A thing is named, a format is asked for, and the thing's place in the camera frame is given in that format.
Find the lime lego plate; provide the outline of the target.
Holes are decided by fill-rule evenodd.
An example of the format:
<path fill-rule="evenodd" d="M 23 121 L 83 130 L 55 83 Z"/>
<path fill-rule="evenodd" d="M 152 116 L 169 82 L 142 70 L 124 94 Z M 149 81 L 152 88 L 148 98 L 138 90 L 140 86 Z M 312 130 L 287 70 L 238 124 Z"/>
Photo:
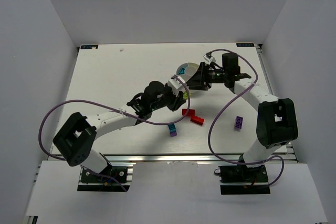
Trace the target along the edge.
<path fill-rule="evenodd" d="M 184 99 L 184 100 L 187 100 L 187 99 L 188 99 L 188 94 L 187 94 L 187 92 L 184 92 L 184 94 L 183 94 L 183 99 Z"/>

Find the white round divided container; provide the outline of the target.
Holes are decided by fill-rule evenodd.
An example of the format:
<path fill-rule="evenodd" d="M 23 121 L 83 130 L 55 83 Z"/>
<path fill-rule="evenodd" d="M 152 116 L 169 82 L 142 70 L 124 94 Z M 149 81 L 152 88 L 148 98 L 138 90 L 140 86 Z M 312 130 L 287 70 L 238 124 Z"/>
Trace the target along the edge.
<path fill-rule="evenodd" d="M 185 68 L 185 74 L 184 75 L 177 75 L 177 72 L 180 68 Z M 176 75 L 182 77 L 185 82 L 187 82 L 197 71 L 199 68 L 199 65 L 192 62 L 187 62 L 182 65 L 180 65 L 176 70 Z"/>

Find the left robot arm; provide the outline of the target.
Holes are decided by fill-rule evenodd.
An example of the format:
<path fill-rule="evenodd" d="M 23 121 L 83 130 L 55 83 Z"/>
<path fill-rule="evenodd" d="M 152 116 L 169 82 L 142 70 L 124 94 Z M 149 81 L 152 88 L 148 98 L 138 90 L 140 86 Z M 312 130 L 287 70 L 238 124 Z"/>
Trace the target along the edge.
<path fill-rule="evenodd" d="M 118 109 L 91 116 L 73 113 L 55 135 L 53 144 L 69 166 L 79 165 L 97 176 L 109 176 L 112 165 L 93 150 L 94 141 L 115 130 L 148 122 L 152 113 L 161 108 L 178 110 L 186 102 L 185 90 L 185 81 L 174 76 L 166 84 L 150 82 L 142 93 Z"/>

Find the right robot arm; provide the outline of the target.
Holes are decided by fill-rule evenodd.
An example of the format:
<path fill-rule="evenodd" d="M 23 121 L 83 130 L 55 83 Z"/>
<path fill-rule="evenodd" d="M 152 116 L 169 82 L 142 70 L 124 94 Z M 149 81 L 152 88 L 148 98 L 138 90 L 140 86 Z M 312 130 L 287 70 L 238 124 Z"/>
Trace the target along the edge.
<path fill-rule="evenodd" d="M 207 91 L 212 84 L 222 83 L 235 94 L 229 105 L 243 98 L 257 111 L 257 139 L 236 164 L 248 168 L 262 166 L 277 149 L 297 139 L 294 103 L 289 98 L 281 99 L 260 87 L 257 73 L 254 77 L 242 73 L 239 66 L 242 57 L 239 54 L 227 49 L 221 51 L 222 66 L 216 64 L 212 51 L 207 52 L 197 72 L 187 81 L 187 87 Z"/>

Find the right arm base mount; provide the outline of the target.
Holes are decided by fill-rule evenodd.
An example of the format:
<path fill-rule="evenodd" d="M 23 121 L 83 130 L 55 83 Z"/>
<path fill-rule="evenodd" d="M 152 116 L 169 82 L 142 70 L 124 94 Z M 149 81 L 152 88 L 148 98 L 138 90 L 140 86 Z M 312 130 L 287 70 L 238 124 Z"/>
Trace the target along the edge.
<path fill-rule="evenodd" d="M 223 165 L 214 170 L 214 175 L 220 178 L 222 195 L 270 194 L 265 165 L 253 168 L 245 165 Z"/>

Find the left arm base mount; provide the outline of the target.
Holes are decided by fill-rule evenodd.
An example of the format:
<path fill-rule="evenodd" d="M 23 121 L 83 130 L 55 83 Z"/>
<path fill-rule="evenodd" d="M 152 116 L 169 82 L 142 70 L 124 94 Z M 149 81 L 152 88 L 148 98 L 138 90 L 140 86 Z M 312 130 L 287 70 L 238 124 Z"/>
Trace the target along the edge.
<path fill-rule="evenodd" d="M 108 165 L 101 173 L 82 168 L 77 191 L 125 193 L 130 188 L 131 179 L 132 172 L 129 166 Z"/>

